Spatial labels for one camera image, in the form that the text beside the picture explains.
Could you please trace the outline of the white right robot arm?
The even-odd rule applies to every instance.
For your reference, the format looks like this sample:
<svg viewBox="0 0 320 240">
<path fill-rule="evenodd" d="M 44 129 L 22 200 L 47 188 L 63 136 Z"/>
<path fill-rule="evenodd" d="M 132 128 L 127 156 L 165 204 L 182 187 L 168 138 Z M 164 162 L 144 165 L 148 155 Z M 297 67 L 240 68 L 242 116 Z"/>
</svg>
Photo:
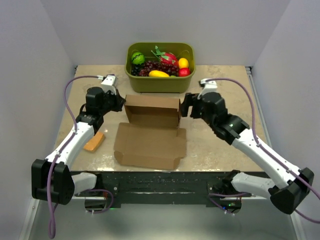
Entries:
<svg viewBox="0 0 320 240">
<path fill-rule="evenodd" d="M 261 178 L 233 170 L 220 187 L 227 196 L 248 193 L 270 199 L 278 210 L 290 215 L 310 193 L 313 171 L 300 169 L 255 137 L 244 120 L 228 112 L 219 93 L 186 93 L 180 109 L 183 117 L 204 120 L 219 139 L 247 155 L 268 175 Z"/>
</svg>

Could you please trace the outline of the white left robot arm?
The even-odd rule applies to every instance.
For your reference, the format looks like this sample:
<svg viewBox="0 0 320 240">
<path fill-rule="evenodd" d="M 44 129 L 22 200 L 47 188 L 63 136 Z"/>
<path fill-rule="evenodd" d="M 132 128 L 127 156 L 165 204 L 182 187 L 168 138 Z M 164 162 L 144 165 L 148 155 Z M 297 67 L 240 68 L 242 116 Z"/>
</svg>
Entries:
<svg viewBox="0 0 320 240">
<path fill-rule="evenodd" d="M 104 115 L 120 112 L 125 103 L 115 87 L 103 89 L 91 87 L 87 90 L 85 103 L 76 117 L 76 125 L 67 137 L 45 159 L 36 159 L 31 165 L 31 194 L 38 200 L 66 205 L 72 197 L 87 191 L 99 196 L 104 184 L 94 173 L 82 172 L 73 175 L 70 171 L 74 160 L 86 143 L 98 132 L 104 122 Z"/>
</svg>

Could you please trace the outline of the brown cardboard box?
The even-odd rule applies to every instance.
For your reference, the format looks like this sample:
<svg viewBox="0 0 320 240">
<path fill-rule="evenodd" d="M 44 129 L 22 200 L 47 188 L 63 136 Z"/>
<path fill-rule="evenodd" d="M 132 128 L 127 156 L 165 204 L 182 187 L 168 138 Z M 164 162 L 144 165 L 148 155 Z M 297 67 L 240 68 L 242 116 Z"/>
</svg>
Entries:
<svg viewBox="0 0 320 240">
<path fill-rule="evenodd" d="M 187 154 L 178 98 L 127 95 L 127 122 L 118 125 L 114 158 L 122 166 L 175 170 Z"/>
</svg>

